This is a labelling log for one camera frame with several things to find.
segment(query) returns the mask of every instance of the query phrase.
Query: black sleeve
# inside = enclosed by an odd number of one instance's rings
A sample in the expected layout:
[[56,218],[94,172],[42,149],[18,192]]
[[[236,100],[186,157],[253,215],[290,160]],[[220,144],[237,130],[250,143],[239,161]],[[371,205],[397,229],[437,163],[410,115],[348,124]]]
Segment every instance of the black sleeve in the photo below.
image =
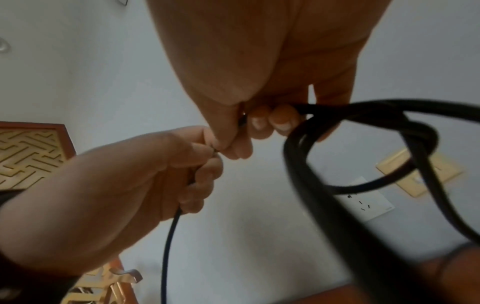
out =
[[[1,206],[22,190],[0,191]],[[55,277],[14,264],[0,252],[0,303],[59,304],[78,277]]]

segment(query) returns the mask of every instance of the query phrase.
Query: yellow wall plate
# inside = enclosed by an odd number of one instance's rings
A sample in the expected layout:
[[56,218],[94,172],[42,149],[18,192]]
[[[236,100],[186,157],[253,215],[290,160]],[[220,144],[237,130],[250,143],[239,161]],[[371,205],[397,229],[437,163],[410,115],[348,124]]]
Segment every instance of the yellow wall plate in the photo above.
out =
[[[387,157],[376,165],[377,169],[387,175],[400,167],[410,158],[410,152],[405,148]],[[449,179],[461,174],[463,170],[453,161],[436,152],[430,157],[430,163],[435,169],[440,182],[445,183]],[[399,180],[397,185],[413,197],[418,197],[427,192],[424,181],[418,170],[415,170],[405,178]]]

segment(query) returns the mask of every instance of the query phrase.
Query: white wall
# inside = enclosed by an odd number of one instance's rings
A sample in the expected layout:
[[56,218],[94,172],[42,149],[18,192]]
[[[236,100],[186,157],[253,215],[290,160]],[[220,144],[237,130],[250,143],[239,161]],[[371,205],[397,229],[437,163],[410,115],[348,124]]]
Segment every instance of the white wall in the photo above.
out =
[[0,2],[0,121],[63,123],[75,54],[72,0]]
[[[202,123],[178,84],[143,1],[83,2],[84,41],[74,69],[67,127],[78,152],[145,132]],[[480,105],[480,3],[475,0],[396,0],[363,51],[353,100],[423,97]],[[419,117],[440,133],[440,150],[467,169],[448,185],[450,196],[480,230],[478,126]],[[272,303],[340,284],[349,278],[309,219],[284,169],[283,138],[255,143],[247,161],[226,161],[204,210],[180,220],[172,245],[170,303]],[[398,135],[344,123],[312,151],[325,179],[346,184],[380,176],[375,164],[402,146]],[[464,239],[428,196],[411,199],[396,186],[382,194],[396,207],[368,223],[413,259]],[[145,280],[140,303],[159,302],[169,223],[121,255]]]

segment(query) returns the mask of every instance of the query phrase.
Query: lattice panel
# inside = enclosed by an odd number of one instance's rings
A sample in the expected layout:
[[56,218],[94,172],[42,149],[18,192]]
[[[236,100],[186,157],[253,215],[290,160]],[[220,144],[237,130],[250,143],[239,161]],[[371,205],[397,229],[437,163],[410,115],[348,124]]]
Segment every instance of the lattice panel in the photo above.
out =
[[55,130],[0,129],[0,190],[26,189],[65,160]]

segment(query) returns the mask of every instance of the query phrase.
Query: gold wall plate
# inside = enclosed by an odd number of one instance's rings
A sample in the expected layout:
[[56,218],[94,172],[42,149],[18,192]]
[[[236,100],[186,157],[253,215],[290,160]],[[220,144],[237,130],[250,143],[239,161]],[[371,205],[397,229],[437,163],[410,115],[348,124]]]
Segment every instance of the gold wall plate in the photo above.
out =
[[[383,174],[387,175],[404,164],[409,158],[410,152],[405,148],[387,157],[378,163],[376,167]],[[430,163],[432,164],[438,179],[442,183],[445,183],[463,172],[459,165],[438,152],[430,157]],[[405,178],[399,180],[397,185],[412,197],[418,197],[427,192],[427,187],[425,186],[418,170],[415,170]]]

